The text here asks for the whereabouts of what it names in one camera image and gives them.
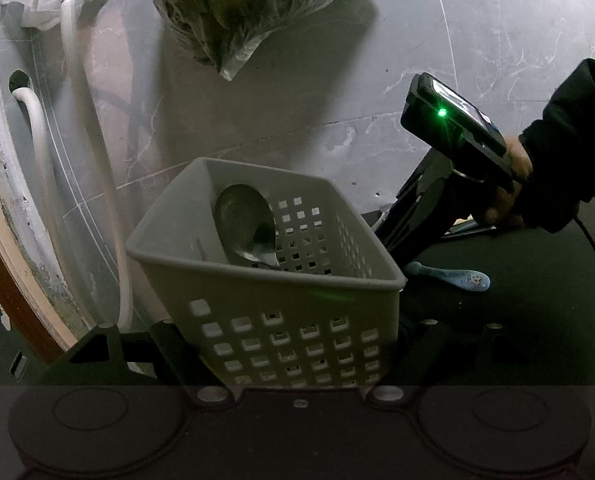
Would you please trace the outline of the person's right hand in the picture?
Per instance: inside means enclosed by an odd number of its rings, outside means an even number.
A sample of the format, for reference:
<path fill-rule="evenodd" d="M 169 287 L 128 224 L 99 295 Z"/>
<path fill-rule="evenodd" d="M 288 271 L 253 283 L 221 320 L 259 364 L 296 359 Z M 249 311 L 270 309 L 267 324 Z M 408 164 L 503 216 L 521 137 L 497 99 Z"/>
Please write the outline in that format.
<path fill-rule="evenodd" d="M 533 164 L 520 138 L 505 134 L 503 140 L 506 144 L 505 162 L 513 177 L 513 191 L 499 188 L 485 212 L 487 222 L 499 229 L 523 224 L 521 192 L 533 172 Z"/>

